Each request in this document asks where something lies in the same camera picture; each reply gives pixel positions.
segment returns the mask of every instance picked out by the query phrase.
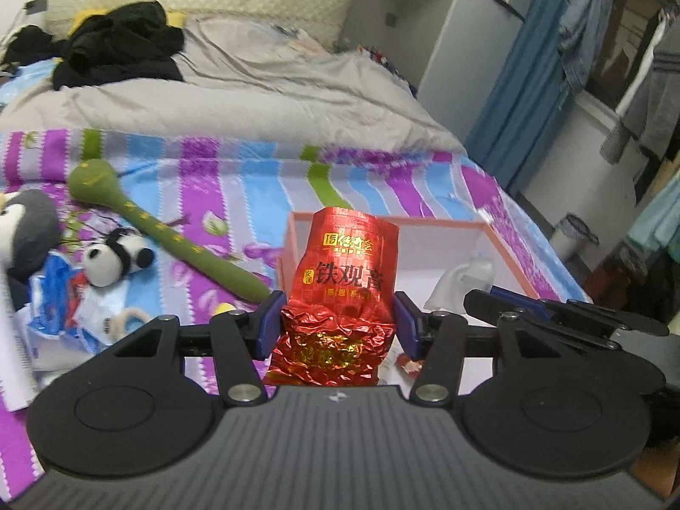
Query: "trash bin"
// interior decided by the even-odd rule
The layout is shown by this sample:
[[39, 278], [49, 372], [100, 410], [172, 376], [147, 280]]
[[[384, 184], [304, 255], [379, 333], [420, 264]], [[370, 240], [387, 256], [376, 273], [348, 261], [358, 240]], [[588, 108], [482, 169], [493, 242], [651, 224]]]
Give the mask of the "trash bin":
[[567, 262], [586, 242], [600, 245], [587, 224], [571, 212], [560, 220], [550, 238], [550, 245], [562, 262]]

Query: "tea package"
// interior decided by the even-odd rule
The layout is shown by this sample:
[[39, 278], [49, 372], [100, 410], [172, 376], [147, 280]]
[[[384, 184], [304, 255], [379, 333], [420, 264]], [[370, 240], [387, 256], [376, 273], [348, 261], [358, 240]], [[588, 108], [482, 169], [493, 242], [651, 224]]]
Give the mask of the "tea package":
[[314, 215], [265, 383], [377, 383], [394, 336], [398, 240], [398, 226], [362, 212]]

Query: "green stripe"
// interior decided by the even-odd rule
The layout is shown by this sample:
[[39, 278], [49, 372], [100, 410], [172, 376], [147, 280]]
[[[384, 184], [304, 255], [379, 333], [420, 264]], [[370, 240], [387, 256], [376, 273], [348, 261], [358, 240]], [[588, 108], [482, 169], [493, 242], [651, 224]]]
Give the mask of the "green stripe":
[[101, 159], [101, 130], [87, 128], [83, 132], [83, 150], [80, 154], [81, 161]]
[[331, 165], [317, 163], [319, 155], [319, 148], [313, 145], [307, 145], [300, 154], [302, 161], [310, 161], [307, 171], [307, 180], [312, 186], [316, 196], [321, 201], [324, 207], [342, 207], [343, 209], [352, 209], [348, 201], [342, 199], [341, 195], [331, 184]]

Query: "green snake plush toy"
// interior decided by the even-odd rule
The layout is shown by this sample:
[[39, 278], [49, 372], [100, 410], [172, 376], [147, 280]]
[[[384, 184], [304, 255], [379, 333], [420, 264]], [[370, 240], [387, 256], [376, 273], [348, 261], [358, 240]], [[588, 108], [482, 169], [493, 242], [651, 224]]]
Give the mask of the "green snake plush toy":
[[76, 201], [108, 207], [158, 242], [173, 257], [240, 298], [261, 303], [269, 295], [269, 288], [257, 276], [219, 258], [205, 247], [191, 243], [130, 201], [120, 189], [116, 171], [106, 161], [90, 159], [81, 163], [69, 175], [68, 185], [71, 197]]

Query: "white cabinet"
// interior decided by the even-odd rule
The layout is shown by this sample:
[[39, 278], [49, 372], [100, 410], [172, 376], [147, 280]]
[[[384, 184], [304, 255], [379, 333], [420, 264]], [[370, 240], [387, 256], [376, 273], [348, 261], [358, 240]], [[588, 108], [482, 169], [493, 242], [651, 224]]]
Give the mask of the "white cabinet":
[[[418, 100], [465, 140], [521, 29], [530, 0], [353, 0], [341, 41], [375, 46]], [[509, 7], [518, 4], [522, 10]]]

